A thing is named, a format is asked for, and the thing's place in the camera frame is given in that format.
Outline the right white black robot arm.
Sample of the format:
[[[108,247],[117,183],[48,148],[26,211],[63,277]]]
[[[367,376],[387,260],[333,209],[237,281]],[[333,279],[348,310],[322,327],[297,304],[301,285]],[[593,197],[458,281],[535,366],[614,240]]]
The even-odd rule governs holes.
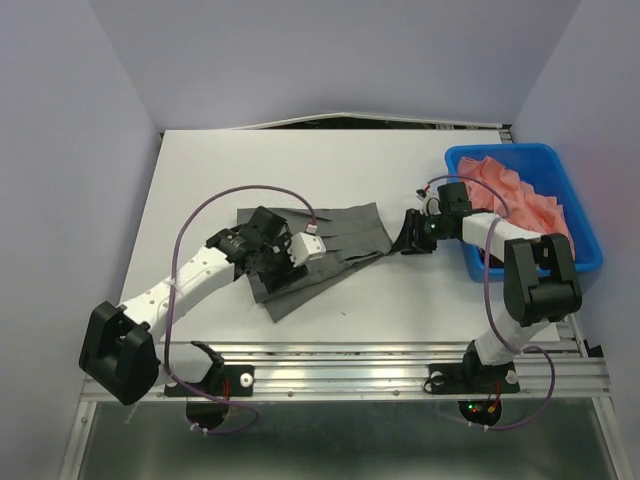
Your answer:
[[[432,363],[423,389],[433,395],[517,393],[517,356],[534,351],[532,339],[576,312],[582,292],[568,238],[540,234],[509,222],[509,208],[475,208],[462,181],[438,187],[437,209],[409,209],[392,246],[402,255],[431,254],[440,241],[460,240],[503,265],[504,311],[457,363]]]

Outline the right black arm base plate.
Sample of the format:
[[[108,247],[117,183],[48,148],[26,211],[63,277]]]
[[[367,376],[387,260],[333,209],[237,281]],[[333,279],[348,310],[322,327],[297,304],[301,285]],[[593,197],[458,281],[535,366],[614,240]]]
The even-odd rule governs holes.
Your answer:
[[[515,372],[513,363],[506,366],[465,367],[462,363],[435,363],[428,366],[429,376],[422,389],[432,395],[481,395],[520,392],[518,380],[507,380]]]

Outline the grey pleated skirt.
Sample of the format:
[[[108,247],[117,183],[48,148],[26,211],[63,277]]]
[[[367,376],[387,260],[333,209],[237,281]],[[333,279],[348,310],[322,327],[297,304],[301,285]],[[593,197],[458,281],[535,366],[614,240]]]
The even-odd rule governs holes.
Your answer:
[[[307,264],[301,280],[269,293],[257,275],[249,276],[254,301],[275,323],[337,285],[352,274],[392,253],[392,239],[380,218],[376,203],[338,209],[318,209],[317,234],[326,253]]]

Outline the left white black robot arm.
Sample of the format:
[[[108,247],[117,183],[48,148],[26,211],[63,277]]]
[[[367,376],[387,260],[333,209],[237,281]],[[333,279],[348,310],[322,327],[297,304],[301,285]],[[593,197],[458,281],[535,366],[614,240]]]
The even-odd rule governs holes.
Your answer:
[[[270,293],[303,279],[309,263],[326,252],[316,230],[308,224],[292,233],[283,217],[257,208],[246,223],[210,237],[184,264],[173,260],[170,275],[144,293],[95,307],[80,368],[123,405],[136,403],[155,386],[179,382],[204,397],[249,395],[250,372],[226,369],[222,355],[207,344],[192,341],[187,354],[169,353],[173,325],[244,275],[257,276]]]

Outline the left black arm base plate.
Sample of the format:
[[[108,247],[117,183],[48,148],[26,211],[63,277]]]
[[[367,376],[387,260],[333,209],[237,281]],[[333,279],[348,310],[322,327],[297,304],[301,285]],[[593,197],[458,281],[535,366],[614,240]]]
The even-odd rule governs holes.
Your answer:
[[[189,382],[189,385],[209,395],[225,399],[251,397],[254,373],[254,366],[249,364],[213,366],[201,381]]]

